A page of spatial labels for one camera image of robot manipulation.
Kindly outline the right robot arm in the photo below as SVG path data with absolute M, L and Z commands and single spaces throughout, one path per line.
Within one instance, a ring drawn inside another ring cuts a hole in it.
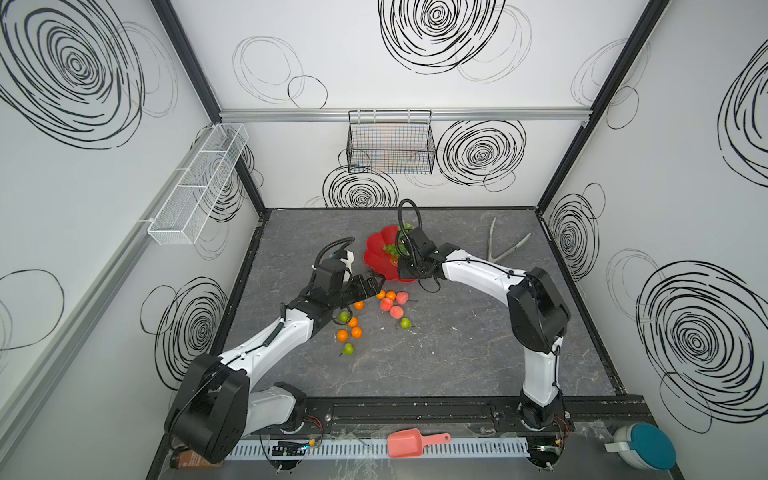
M 503 267 L 450 243 L 436 246 L 420 228 L 399 233 L 395 249 L 402 277 L 464 284 L 508 308 L 513 335 L 524 349 L 520 419 L 532 431 L 552 424 L 563 406 L 560 355 L 571 313 L 548 272 Z

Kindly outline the green grape bunch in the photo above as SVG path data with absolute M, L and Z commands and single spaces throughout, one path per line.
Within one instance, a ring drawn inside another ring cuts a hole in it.
M 406 223 L 403 228 L 398 225 L 389 225 L 381 230 L 384 246 L 382 249 L 392 257 L 401 257 L 408 254 L 405 236 L 413 229 L 411 224 Z

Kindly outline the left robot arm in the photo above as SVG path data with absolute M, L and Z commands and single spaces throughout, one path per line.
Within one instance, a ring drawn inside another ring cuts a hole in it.
M 285 382 L 255 386 L 279 360 L 309 341 L 352 304 L 376 296 L 385 278 L 354 275 L 348 259 L 315 263 L 309 283 L 281 305 L 278 318 L 241 345 L 203 353 L 189 365 L 165 420 L 165 432 L 210 463 L 222 461 L 239 440 L 268 427 L 296 431 L 304 424 L 306 395 Z

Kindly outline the red flower-shaped bowl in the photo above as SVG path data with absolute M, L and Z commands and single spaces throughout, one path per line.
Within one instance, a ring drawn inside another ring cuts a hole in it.
M 385 253 L 382 249 L 384 241 L 382 239 L 381 230 L 373 233 L 367 238 L 366 250 L 363 254 L 364 263 L 374 272 L 384 275 L 387 281 L 412 283 L 412 279 L 403 278 L 399 273 L 398 267 L 394 267 L 390 263 L 390 258 L 392 256 Z

